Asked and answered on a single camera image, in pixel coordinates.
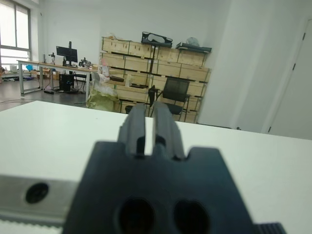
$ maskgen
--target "window frame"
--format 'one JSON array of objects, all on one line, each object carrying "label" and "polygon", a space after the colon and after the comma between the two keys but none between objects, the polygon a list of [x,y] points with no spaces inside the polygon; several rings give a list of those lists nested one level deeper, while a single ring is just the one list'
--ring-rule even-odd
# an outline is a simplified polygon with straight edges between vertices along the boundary
[{"label": "window frame", "polygon": [[[1,35],[0,35],[0,66],[2,65],[11,65],[12,63],[2,63],[1,62],[1,57],[3,58],[15,58],[13,56],[1,56],[1,49],[9,49],[9,50],[18,50],[18,51],[27,51],[29,53],[29,60],[32,58],[32,53],[31,53],[31,22],[30,22],[30,9],[18,2],[15,2],[13,0],[6,0],[14,5],[14,21],[15,21],[15,46],[8,46],[8,45],[2,45],[1,44]],[[16,6],[20,6],[24,9],[27,10],[27,15],[28,15],[28,49],[26,48],[20,48],[18,47],[18,38],[17,38],[17,23],[16,23]]]}]

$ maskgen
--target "gray floor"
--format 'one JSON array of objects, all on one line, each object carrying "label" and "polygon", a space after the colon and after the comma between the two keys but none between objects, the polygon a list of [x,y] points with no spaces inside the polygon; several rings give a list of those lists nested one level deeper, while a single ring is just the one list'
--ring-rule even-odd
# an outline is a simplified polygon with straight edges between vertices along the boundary
[{"label": "gray floor", "polygon": [[[44,80],[44,86],[49,84],[50,80]],[[55,86],[59,85],[58,81],[53,82]],[[39,87],[38,80],[24,81],[24,89]],[[65,104],[71,106],[85,107],[85,103],[77,104],[79,102],[85,102],[85,94],[65,94],[55,93],[54,95],[46,94],[43,90],[24,94],[24,100],[20,95],[20,83],[19,81],[3,81],[0,84],[0,111],[7,110],[16,106],[23,105],[35,100],[42,100],[48,102],[54,102],[58,104]]]}]

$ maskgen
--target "white tabletop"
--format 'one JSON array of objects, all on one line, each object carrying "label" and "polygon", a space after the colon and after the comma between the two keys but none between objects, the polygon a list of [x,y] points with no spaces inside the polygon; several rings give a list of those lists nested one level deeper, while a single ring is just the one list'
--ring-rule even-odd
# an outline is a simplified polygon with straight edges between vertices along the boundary
[{"label": "white tabletop", "polygon": [[[2,111],[0,174],[79,181],[93,144],[116,141],[126,116],[39,101]],[[152,124],[146,118],[146,153],[152,151]],[[185,152],[220,149],[255,223],[279,221],[288,234],[310,233],[312,141],[177,124]],[[0,221],[0,233],[37,231],[58,233]]]}]

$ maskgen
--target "office chair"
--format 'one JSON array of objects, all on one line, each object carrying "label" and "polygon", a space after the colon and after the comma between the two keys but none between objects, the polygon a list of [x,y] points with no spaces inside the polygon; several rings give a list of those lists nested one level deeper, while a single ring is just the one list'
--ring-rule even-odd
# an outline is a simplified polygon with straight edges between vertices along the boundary
[{"label": "office chair", "polygon": [[167,78],[164,90],[161,91],[160,94],[157,94],[157,97],[156,97],[156,100],[157,100],[162,94],[163,98],[183,102],[183,106],[165,103],[168,106],[169,111],[172,115],[180,115],[179,121],[183,113],[185,102],[187,101],[187,108],[186,108],[184,121],[186,120],[186,114],[187,114],[187,110],[189,106],[189,98],[190,98],[190,96],[187,95],[189,84],[190,82],[187,80],[177,79],[177,78]]}]

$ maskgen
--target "chair backrest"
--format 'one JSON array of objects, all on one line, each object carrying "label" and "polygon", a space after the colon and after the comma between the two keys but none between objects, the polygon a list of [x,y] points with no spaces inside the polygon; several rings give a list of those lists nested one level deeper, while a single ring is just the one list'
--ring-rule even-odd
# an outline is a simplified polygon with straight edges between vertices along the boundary
[{"label": "chair backrest", "polygon": [[162,96],[174,101],[185,102],[190,82],[183,79],[167,78]]}]

